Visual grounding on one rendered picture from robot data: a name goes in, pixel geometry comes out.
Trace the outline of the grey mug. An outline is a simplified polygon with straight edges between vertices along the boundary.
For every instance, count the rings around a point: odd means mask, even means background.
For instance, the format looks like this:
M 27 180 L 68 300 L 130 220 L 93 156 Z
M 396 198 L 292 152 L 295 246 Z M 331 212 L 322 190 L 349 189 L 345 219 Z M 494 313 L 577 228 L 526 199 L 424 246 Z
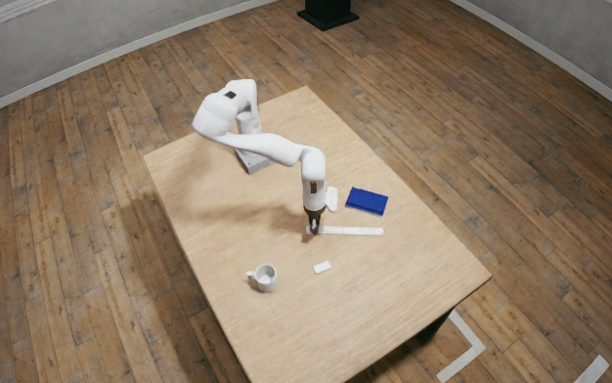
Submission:
M 261 291 L 269 293 L 269 292 L 273 292 L 274 290 L 276 290 L 279 284 L 277 272 L 276 272 L 276 277 L 275 277 L 275 272 L 276 270 L 273 266 L 262 265 L 262 266 L 259 266 L 255 272 L 247 272 L 247 277 L 248 277 L 248 280 L 257 281 L 258 287 Z M 255 274 L 256 274 L 256 278 L 255 278 Z M 262 282 L 270 281 L 270 283 L 261 283 L 261 281 Z

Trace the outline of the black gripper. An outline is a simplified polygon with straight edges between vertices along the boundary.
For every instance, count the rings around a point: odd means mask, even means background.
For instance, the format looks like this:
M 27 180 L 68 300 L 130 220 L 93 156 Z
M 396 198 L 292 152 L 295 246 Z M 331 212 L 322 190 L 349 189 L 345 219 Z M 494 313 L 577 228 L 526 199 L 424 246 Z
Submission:
M 309 215 L 310 232 L 312 234 L 317 234 L 318 233 L 318 227 L 319 227 L 319 224 L 320 224 L 321 214 L 324 213 L 324 211 L 326 210 L 326 207 L 324 206 L 320 210 L 312 211 L 312 210 L 307 209 L 303 205 L 303 209 Z

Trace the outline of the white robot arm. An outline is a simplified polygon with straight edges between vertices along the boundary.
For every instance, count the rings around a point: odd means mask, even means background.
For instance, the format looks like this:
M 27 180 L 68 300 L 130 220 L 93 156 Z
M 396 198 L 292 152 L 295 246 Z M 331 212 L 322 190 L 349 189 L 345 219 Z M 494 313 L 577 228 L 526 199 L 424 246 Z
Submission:
M 338 190 L 331 188 L 326 192 L 325 155 L 319 149 L 295 144 L 281 136 L 262 134 L 254 80 L 234 80 L 227 86 L 204 99 L 193 121 L 194 130 L 205 139 L 241 149 L 246 156 L 261 155 L 285 167 L 300 161 L 303 205 L 312 211 L 325 206 L 335 213 Z M 234 119 L 238 135 L 228 132 Z

